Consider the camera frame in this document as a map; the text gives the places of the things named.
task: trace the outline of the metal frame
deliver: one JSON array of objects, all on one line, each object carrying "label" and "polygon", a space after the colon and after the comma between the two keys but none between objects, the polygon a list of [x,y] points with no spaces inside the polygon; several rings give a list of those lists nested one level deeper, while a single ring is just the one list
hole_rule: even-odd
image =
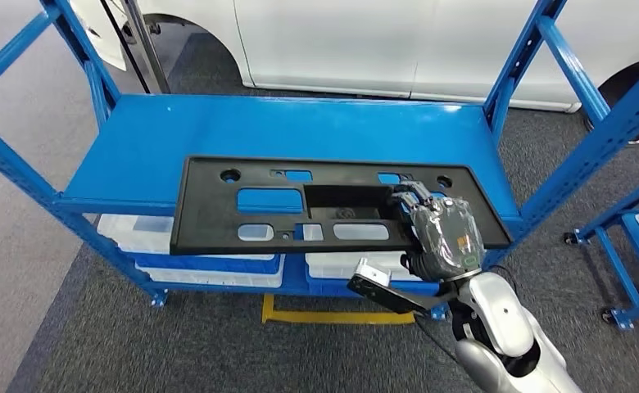
[{"label": "metal frame", "polygon": [[[42,31],[50,24],[54,24],[85,71],[97,122],[99,127],[102,128],[111,121],[111,112],[121,98],[120,92],[90,44],[84,29],[70,9],[68,1],[41,0],[41,3],[44,6],[44,11],[40,12],[0,51],[0,75]],[[586,110],[591,113],[595,130],[570,153],[563,164],[524,203],[519,216],[506,220],[509,230],[516,237],[516,241],[506,250],[490,251],[485,262],[486,266],[495,264],[505,257],[543,219],[563,203],[573,191],[578,189],[582,183],[620,150],[628,139],[639,133],[639,83],[611,112],[608,112],[608,106],[596,88],[592,86],[578,59],[575,58],[567,43],[553,25],[564,3],[564,0],[540,0],[537,3],[481,109],[492,132],[492,141],[497,143],[505,123],[505,113],[510,103],[510,97],[522,79],[524,71],[537,52],[542,40],[546,40],[556,60],[560,63],[561,69],[569,78],[571,86],[575,89]],[[150,36],[144,31],[145,24],[138,11],[138,5],[134,0],[125,0],[125,4],[130,5],[126,9],[130,10],[130,20],[135,21],[132,23],[134,31],[138,32],[139,29],[141,31],[140,34],[136,35],[141,37],[142,45],[150,43]],[[153,59],[157,61],[155,52],[152,52],[152,55]],[[152,75],[158,76],[157,68],[152,70]],[[161,76],[162,80],[160,82],[166,82],[164,75]],[[232,287],[154,282],[147,274],[137,270],[134,267],[133,260],[122,253],[111,239],[99,235],[91,223],[81,215],[84,212],[129,214],[132,211],[139,209],[143,211],[146,208],[148,208],[147,211],[154,214],[172,215],[172,205],[149,203],[144,206],[134,203],[129,204],[124,201],[85,203],[64,198],[62,192],[53,189],[39,173],[18,156],[1,138],[0,172],[98,251],[135,285],[142,288],[151,297],[154,305],[162,305],[165,302],[167,289],[241,290],[240,288]],[[302,271],[298,270],[295,273],[302,274]],[[297,294],[303,293],[305,290],[302,286],[289,286],[288,288],[279,288],[275,292],[280,293],[285,289],[295,291],[294,293]],[[253,291],[253,289],[247,288],[245,291]],[[266,291],[266,289],[257,289],[257,291]]]},{"label": "metal frame", "polygon": [[614,308],[610,311],[614,316],[617,326],[621,330],[632,329],[633,320],[639,318],[639,293],[626,267],[623,265],[619,253],[614,248],[607,230],[612,226],[620,225],[639,256],[639,226],[633,218],[639,214],[639,209],[636,209],[638,205],[639,187],[616,203],[616,205],[610,207],[607,211],[593,219],[589,224],[580,229],[576,229],[573,232],[574,238],[568,237],[570,241],[587,244],[591,237],[596,236],[604,248],[609,262],[614,267],[616,274],[619,276],[619,281],[628,294],[628,299],[632,303],[632,307],[629,309]]},{"label": "metal frame", "polygon": [[156,81],[158,92],[169,94],[170,86],[167,82],[165,71],[163,71],[161,61],[158,60],[156,49],[153,46],[153,41],[151,40],[151,33],[148,31],[146,21],[143,19],[141,8],[138,7],[138,1],[121,0],[121,3],[122,7],[124,7],[126,17],[129,20],[131,33],[136,39],[138,50],[141,52],[143,59],[146,61],[148,73]]}]

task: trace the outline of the cable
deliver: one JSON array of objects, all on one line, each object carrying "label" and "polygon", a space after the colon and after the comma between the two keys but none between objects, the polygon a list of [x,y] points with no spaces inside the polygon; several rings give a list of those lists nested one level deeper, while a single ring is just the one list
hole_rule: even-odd
[{"label": "cable", "polygon": [[441,351],[445,352],[445,355],[447,355],[450,359],[452,359],[453,362],[459,364],[460,362],[457,361],[457,358],[449,351],[447,350],[447,348],[445,348],[445,346],[443,344],[440,343],[440,341],[438,341],[428,330],[426,330],[426,327],[421,324],[420,320],[422,317],[414,315],[414,321],[416,321],[416,326],[419,327],[419,329],[421,329],[421,332],[423,332],[426,337],[428,337],[430,339],[430,341],[433,342],[433,344],[435,344],[438,348],[440,348]]},{"label": "cable", "polygon": [[515,292],[515,295],[517,297],[519,297],[518,293],[517,293],[517,282],[514,279],[514,275],[504,266],[501,266],[499,264],[492,264],[489,269],[493,269],[493,268],[499,268],[500,270],[504,271],[505,273],[507,273],[508,275],[508,279],[510,280],[510,282],[512,282],[513,284],[513,291]]},{"label": "cable", "polygon": [[123,9],[121,9],[120,6],[117,5],[115,0],[110,0],[110,2],[112,3],[113,6],[115,6],[116,9],[120,10],[121,13],[126,15],[126,12]]},{"label": "cable", "polygon": [[110,8],[107,5],[107,2],[105,0],[100,0],[100,3],[102,4],[102,9],[104,9],[105,13],[107,14],[107,19],[110,20],[112,29],[115,30],[115,33],[117,33],[117,38],[120,39],[120,44],[122,48],[125,50],[126,56],[129,58],[129,63],[131,63],[131,66],[134,68],[134,72],[136,72],[136,77],[138,78],[138,81],[141,82],[143,91],[146,94],[149,94],[151,90],[148,88],[148,85],[146,84],[146,80],[143,78],[143,74],[141,74],[141,70],[138,68],[138,64],[136,64],[136,60],[134,59],[134,55],[131,53],[131,49],[129,49],[129,45],[126,43],[126,40],[124,40],[124,37],[122,36],[121,29],[118,26],[117,21],[115,20],[115,16],[112,15],[112,11],[110,11]]}]

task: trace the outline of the blue storage bin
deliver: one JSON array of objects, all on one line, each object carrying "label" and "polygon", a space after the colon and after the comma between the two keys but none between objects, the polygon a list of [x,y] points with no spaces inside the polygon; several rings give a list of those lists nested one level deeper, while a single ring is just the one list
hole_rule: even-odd
[{"label": "blue storage bin", "polygon": [[[310,288],[310,294],[317,296],[341,296],[341,297],[359,297],[358,294],[348,289],[348,280],[336,278],[312,278],[310,270],[305,270],[307,285]],[[422,281],[392,281],[390,286],[401,291],[416,293],[418,295],[433,296],[437,292],[440,285],[437,282]]]},{"label": "blue storage bin", "polygon": [[[151,280],[158,282],[178,282],[187,284],[218,285],[226,287],[278,288],[283,283],[283,262],[285,255],[274,256],[273,260],[217,260],[209,257],[185,257],[170,255],[129,253],[134,257],[136,268],[148,273]],[[249,273],[249,266],[276,266],[272,273]]]}]

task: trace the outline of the blue cart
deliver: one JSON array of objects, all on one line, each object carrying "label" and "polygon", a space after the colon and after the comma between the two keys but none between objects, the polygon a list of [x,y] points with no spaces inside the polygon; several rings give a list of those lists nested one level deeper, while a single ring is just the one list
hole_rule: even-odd
[{"label": "blue cart", "polygon": [[[241,291],[158,282],[83,213],[172,216],[187,155],[358,160],[460,165],[471,169],[514,242],[489,251],[504,258],[551,212],[639,133],[639,83],[612,111],[555,26],[565,0],[539,0],[482,105],[208,95],[122,94],[67,0],[41,0],[44,10],[0,51],[0,75],[49,26],[59,31],[90,86],[98,133],[63,191],[54,189],[0,138],[0,172],[143,289],[154,305],[168,290]],[[510,97],[546,42],[595,130],[517,206],[497,146]],[[395,141],[408,135],[437,144]],[[328,141],[342,140],[342,143]],[[275,293],[312,295],[303,259],[290,258]],[[244,288],[269,292],[269,288]]]},{"label": "blue cart", "polygon": [[608,323],[616,323],[621,330],[633,329],[633,321],[639,318],[639,293],[626,267],[623,265],[619,253],[616,252],[614,245],[612,245],[607,230],[618,225],[626,234],[639,258],[638,205],[639,187],[585,227],[564,235],[564,240],[572,244],[587,244],[590,238],[596,237],[606,251],[609,261],[619,276],[619,281],[628,294],[632,307],[629,309],[608,307],[602,310],[602,318]]}]

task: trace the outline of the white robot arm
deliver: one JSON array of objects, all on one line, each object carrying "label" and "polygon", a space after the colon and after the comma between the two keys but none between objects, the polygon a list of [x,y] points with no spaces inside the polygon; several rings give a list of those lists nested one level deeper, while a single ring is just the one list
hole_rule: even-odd
[{"label": "white robot arm", "polygon": [[424,281],[440,282],[435,297],[389,287],[389,272],[361,260],[349,288],[397,313],[429,315],[446,301],[458,362],[489,393],[576,393],[561,353],[501,276],[483,272],[483,241],[466,201],[431,196],[422,183],[402,182],[394,197],[406,208],[423,250],[402,264]]},{"label": "white robot arm", "polygon": [[[455,345],[460,364],[484,391],[580,392],[566,372],[563,355],[501,276],[480,273],[472,277],[460,289],[457,300],[473,310],[476,318],[472,319],[479,319],[486,333],[477,337],[473,327],[464,322],[464,337]],[[490,344],[482,342],[485,337]]]}]

